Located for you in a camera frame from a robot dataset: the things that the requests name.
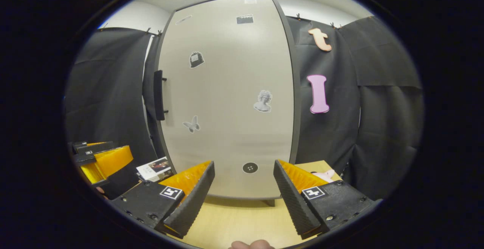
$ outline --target book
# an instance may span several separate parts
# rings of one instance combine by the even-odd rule
[[[157,182],[165,180],[173,175],[173,171],[171,170],[170,163],[168,162],[168,159],[166,159],[166,156],[136,167],[136,169],[138,170],[137,175],[142,181],[149,180],[151,182]]]

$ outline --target table surface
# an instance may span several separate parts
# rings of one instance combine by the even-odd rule
[[[308,172],[324,173],[331,170],[325,161],[297,166]],[[335,173],[332,180],[341,178]],[[303,242],[296,233],[282,198],[275,199],[275,206],[269,206],[264,201],[207,196],[188,234],[183,239],[168,236],[206,249],[227,249],[236,240],[250,244],[265,239],[276,249]]]

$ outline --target gray door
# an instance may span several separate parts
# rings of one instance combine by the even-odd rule
[[[289,161],[293,73],[273,0],[212,0],[173,14],[160,53],[164,147],[177,172],[212,160],[209,194],[279,197]]]

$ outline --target pink letter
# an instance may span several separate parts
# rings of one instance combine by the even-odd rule
[[[326,93],[324,92],[324,82],[326,77],[322,75],[309,75],[308,81],[311,82],[313,88],[313,106],[311,106],[311,113],[326,113],[330,107],[326,104]]]

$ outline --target door handle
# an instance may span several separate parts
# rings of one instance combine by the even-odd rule
[[[153,78],[153,96],[154,96],[154,111],[156,114],[156,120],[164,121],[164,115],[168,113],[168,110],[163,109],[163,91],[161,88],[162,81],[166,81],[163,78],[163,71],[155,71]]]

